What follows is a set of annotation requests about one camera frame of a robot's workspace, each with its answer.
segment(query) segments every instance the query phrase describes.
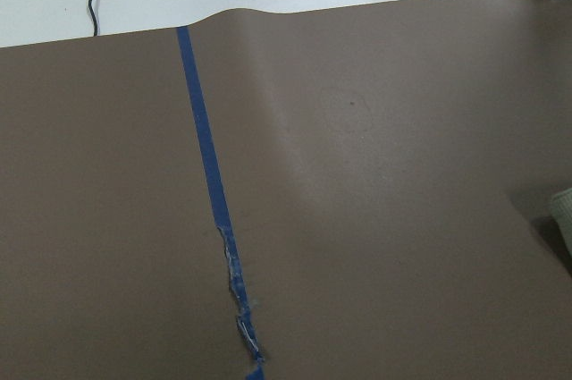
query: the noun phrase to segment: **brown surface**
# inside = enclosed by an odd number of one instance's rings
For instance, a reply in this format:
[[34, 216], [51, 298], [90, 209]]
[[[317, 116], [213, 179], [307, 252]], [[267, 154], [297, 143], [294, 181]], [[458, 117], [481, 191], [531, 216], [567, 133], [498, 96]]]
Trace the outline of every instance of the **brown surface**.
[[192, 27], [269, 379], [570, 378], [570, 275], [534, 228], [572, 180], [570, 21], [411, 0]]
[[243, 378], [174, 30], [0, 50], [0, 378]]

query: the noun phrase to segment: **tape piece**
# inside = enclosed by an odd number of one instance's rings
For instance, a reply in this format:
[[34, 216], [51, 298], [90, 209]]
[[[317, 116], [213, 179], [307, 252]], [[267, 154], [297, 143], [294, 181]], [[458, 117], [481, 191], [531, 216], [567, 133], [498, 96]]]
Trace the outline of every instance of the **tape piece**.
[[229, 266], [230, 287], [239, 306], [239, 314], [236, 316], [236, 322], [253, 359], [257, 363], [255, 370], [250, 373], [246, 379], [264, 380], [265, 377], [262, 369], [264, 358], [258, 346], [255, 329], [250, 319], [250, 305], [248, 304], [247, 290], [242, 278], [239, 251], [234, 238], [234, 232], [232, 231], [231, 216], [229, 214], [228, 205], [226, 204], [226, 197], [224, 196], [223, 180], [216, 158], [215, 144], [208, 123], [205, 99], [198, 79], [197, 65], [195, 63], [188, 28], [178, 27], [177, 37], [179, 39], [179, 48], [181, 49], [185, 78], [187, 79], [190, 105], [195, 119], [198, 145], [205, 169], [206, 185], [211, 200], [214, 223], [223, 237], [224, 250]]

